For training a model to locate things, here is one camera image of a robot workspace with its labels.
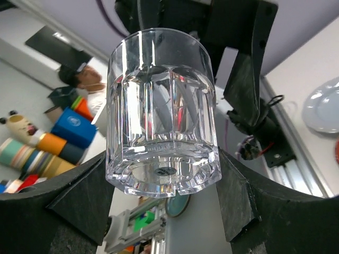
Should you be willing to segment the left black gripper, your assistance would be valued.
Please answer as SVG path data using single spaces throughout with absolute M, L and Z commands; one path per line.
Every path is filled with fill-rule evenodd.
M 129 33 L 150 28 L 195 32 L 217 72 L 225 48 L 238 51 L 224 90 L 236 123 L 256 125 L 261 114 L 259 77 L 278 11 L 270 1 L 115 1 Z

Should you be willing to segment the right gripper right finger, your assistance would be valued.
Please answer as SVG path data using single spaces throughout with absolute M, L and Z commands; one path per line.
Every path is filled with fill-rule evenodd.
M 280 185 L 219 150 L 216 183 L 233 253 L 338 253 L 338 197 Z

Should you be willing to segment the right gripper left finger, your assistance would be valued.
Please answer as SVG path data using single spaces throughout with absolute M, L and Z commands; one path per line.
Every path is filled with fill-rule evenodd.
M 1 194 L 1 253 L 96 253 L 113 192 L 102 152 L 21 193 Z

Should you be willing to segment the pale blue scalloped plate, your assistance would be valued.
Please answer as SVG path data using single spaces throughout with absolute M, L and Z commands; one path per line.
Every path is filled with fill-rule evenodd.
M 316 132 L 338 133 L 338 77 L 328 80 L 309 94 L 301 116 L 305 125 Z

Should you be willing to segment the clear faceted glass tumbler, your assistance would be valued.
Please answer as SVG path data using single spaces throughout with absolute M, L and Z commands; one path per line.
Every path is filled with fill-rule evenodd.
M 210 57 L 182 31 L 138 31 L 113 51 L 106 179 L 126 194 L 197 193 L 221 179 Z

